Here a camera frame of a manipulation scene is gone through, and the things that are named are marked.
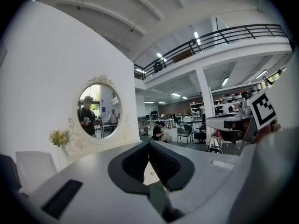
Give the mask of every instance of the ornate mirror frame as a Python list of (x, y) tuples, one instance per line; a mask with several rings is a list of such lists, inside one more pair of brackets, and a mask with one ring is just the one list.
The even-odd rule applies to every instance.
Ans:
[[(82, 93), (91, 85), (99, 84), (108, 86), (117, 96), (121, 111), (121, 117), (119, 120), (119, 124), (114, 132), (102, 139), (98, 139), (90, 136), (88, 133), (84, 131), (81, 127), (79, 119), (78, 119), (78, 101)], [(122, 143), (126, 140), (130, 140), (132, 137), (131, 129), (128, 125), (129, 115), (126, 114), (124, 107), (122, 105), (122, 95), (117, 91), (114, 83), (108, 79), (108, 77), (103, 74), (99, 77), (94, 77), (93, 79), (87, 81), (81, 89), (75, 95), (73, 104), (72, 104), (72, 115), (68, 119), (69, 121), (69, 131), (70, 131), (70, 142), (69, 147), (67, 148), (68, 154), (91, 154), (101, 150), (105, 150), (103, 147), (108, 145), (111, 142), (114, 143)]]

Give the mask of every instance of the black shirt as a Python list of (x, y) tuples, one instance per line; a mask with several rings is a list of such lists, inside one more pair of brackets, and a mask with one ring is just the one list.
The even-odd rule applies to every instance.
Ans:
[(158, 125), (155, 126), (153, 130), (153, 140), (160, 140), (160, 137), (157, 137), (156, 134), (162, 133), (161, 129), (159, 128)]
[(90, 120), (90, 123), (88, 126), (82, 125), (82, 128), (89, 134), (89, 135), (94, 135), (95, 134), (95, 129), (94, 129), (94, 120), (95, 120), (95, 114), (91, 110), (87, 110), (84, 107), (78, 110), (78, 117), (79, 121), (83, 122), (84, 117), (87, 117)]

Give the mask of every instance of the black slot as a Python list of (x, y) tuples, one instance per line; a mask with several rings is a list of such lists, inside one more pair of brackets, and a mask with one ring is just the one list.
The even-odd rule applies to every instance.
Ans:
[(79, 191), (82, 182), (69, 180), (43, 207), (42, 210), (58, 219), (76, 193)]

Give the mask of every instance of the black metal railing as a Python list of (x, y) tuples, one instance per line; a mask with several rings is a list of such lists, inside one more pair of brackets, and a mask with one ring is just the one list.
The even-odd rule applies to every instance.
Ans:
[(144, 80), (145, 79), (144, 68), (142, 68), (139, 65), (134, 64), (134, 77), (137, 79)]
[(165, 53), (161, 58), (154, 60), (151, 64), (142, 68), (134, 64), (135, 78), (144, 80), (168, 66), (182, 61), (207, 49), (219, 45), (238, 42), (243, 39), (256, 39), (259, 37), (287, 37), (280, 25), (276, 24), (254, 24), (232, 28), (226, 28), (193, 38), (175, 49)]

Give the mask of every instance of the white ceiling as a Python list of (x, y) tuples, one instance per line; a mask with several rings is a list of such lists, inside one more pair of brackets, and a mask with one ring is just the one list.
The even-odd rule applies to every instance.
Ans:
[[(144, 67), (157, 58), (158, 52), (166, 53), (192, 39), (195, 31), (199, 35), (212, 32), (209, 17), (200, 16), (201, 7), (203, 4), (209, 7), (209, 2), (216, 0), (38, 1), (56, 7), (86, 24), (136, 64)], [(184, 19), (184, 23), (179, 28), (176, 26), (182, 21), (178, 11), (184, 14), (190, 13), (190, 18)], [(152, 41), (151, 34), (158, 26), (162, 26), (163, 34), (158, 36), (158, 40)], [(140, 47), (145, 44), (147, 47), (140, 50)]]
[[(255, 79), (263, 70), (269, 72), (266, 76), (276, 72), (283, 67), (290, 59), (291, 54), (280, 54), (271, 56), (260, 56), (254, 58), (243, 58), (236, 62), (231, 62), (204, 70), (206, 81), (211, 90), (229, 88), (236, 85), (247, 84), (250, 82), (262, 81), (262, 77)], [(229, 77), (228, 82), (222, 86), (225, 78)], [(144, 95), (145, 101), (173, 103), (182, 101), (182, 96), (195, 98), (201, 92), (196, 72), (178, 78), (177, 80), (163, 83), (159, 87), (146, 91), (137, 91)]]

